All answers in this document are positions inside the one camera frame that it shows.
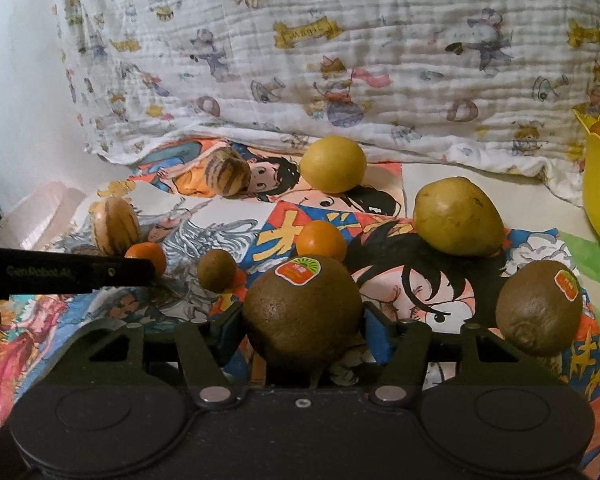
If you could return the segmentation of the kiwi with red sticker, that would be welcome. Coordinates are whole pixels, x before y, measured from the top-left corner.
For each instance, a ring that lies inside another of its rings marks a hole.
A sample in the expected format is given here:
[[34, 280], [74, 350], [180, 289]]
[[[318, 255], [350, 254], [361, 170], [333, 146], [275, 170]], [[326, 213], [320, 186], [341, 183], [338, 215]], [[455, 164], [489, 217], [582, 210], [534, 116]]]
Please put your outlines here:
[[363, 312], [358, 285], [346, 267], [318, 255], [266, 271], [242, 303], [250, 344], [270, 362], [330, 359], [358, 336]]

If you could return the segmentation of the orange mandarin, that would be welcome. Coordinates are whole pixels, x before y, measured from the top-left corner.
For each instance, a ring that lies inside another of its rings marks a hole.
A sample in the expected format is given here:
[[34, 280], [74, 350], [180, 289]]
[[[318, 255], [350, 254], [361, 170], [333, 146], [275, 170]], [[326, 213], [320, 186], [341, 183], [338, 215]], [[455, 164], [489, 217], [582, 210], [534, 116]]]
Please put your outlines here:
[[132, 245], [125, 253], [126, 258], [149, 260], [158, 276], [166, 272], [166, 254], [162, 246], [154, 242], [143, 242]]
[[302, 228], [296, 238], [299, 256], [324, 256], [342, 261], [347, 255], [347, 241], [331, 223], [314, 220]]

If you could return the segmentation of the small brown longan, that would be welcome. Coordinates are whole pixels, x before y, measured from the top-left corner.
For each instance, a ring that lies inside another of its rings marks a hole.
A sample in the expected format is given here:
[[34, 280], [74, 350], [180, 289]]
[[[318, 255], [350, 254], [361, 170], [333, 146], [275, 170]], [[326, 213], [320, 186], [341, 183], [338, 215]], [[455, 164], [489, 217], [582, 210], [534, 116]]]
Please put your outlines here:
[[224, 249], [212, 249], [198, 261], [197, 278], [203, 289], [222, 292], [233, 281], [237, 264]]

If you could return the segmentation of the green-yellow pear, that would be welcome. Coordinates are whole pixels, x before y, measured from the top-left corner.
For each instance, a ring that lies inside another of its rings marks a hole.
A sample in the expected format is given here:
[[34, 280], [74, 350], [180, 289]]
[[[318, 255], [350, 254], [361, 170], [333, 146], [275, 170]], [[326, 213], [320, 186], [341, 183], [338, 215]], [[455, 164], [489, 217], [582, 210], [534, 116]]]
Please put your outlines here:
[[505, 240], [504, 223], [494, 203], [464, 177], [423, 186], [415, 197], [413, 223], [426, 243], [452, 256], [490, 256]]

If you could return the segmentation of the yellow lemon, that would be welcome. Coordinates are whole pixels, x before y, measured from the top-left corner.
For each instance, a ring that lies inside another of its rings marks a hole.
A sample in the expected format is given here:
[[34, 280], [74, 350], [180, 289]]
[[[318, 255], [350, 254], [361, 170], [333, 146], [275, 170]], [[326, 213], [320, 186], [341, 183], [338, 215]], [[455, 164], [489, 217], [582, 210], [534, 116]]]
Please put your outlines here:
[[340, 194], [358, 186], [366, 173], [362, 148], [343, 136], [312, 143], [300, 159], [300, 174], [314, 190]]

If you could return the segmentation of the pink plastic basket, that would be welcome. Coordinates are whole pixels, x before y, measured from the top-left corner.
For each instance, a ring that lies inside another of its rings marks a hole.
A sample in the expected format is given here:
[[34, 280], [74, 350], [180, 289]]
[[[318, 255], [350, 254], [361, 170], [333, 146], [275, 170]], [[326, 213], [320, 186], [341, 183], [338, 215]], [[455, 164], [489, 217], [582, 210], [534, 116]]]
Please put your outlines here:
[[65, 231], [85, 197], [60, 181], [39, 186], [0, 220], [0, 248], [42, 250]]

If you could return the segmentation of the colourful anime poster mat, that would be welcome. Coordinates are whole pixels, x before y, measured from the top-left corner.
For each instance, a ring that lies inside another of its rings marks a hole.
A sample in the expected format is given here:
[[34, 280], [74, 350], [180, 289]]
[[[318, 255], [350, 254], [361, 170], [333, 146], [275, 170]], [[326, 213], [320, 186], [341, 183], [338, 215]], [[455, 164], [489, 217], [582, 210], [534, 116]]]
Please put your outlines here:
[[[105, 198], [125, 198], [138, 210], [144, 240], [160, 244], [166, 254], [164, 278], [169, 291], [165, 295], [152, 298], [147, 289], [120, 287], [68, 298], [17, 295], [1, 303], [0, 429], [20, 396], [87, 323], [118, 318], [146, 330], [167, 330], [180, 321], [216, 315], [241, 300], [259, 275], [289, 258], [309, 222], [327, 221], [347, 240], [390, 223], [392, 234], [402, 237], [413, 229], [408, 198], [424, 184], [454, 174], [451, 167], [384, 162], [368, 167], [361, 186], [349, 198], [327, 196], [299, 184], [279, 196], [250, 198], [243, 204], [219, 202], [205, 190], [176, 192], [154, 180], [155, 172], [174, 165], [196, 147], [196, 141], [170, 145], [131, 177], [95, 192], [79, 206], [65, 231], [47, 244], [53, 252], [91, 252], [92, 209]], [[471, 180], [492, 198], [506, 223], [505, 275], [532, 261], [552, 259], [568, 266], [581, 283], [584, 315], [577, 341], [551, 359], [550, 367], [593, 403], [593, 448], [600, 450], [600, 324], [560, 237], [565, 231], [595, 240], [584, 213], [539, 185], [482, 174], [472, 174]], [[237, 264], [233, 281], [222, 292], [203, 289], [197, 278], [198, 261], [212, 249], [226, 250]]]

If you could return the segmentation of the white cartoon print cloth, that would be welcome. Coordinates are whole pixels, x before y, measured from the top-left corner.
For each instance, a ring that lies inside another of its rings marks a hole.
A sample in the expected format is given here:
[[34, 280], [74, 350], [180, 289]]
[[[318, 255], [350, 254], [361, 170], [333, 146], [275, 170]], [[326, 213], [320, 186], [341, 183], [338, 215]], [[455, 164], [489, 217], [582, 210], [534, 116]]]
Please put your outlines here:
[[541, 180], [582, 200], [600, 0], [52, 0], [86, 150], [190, 134]]

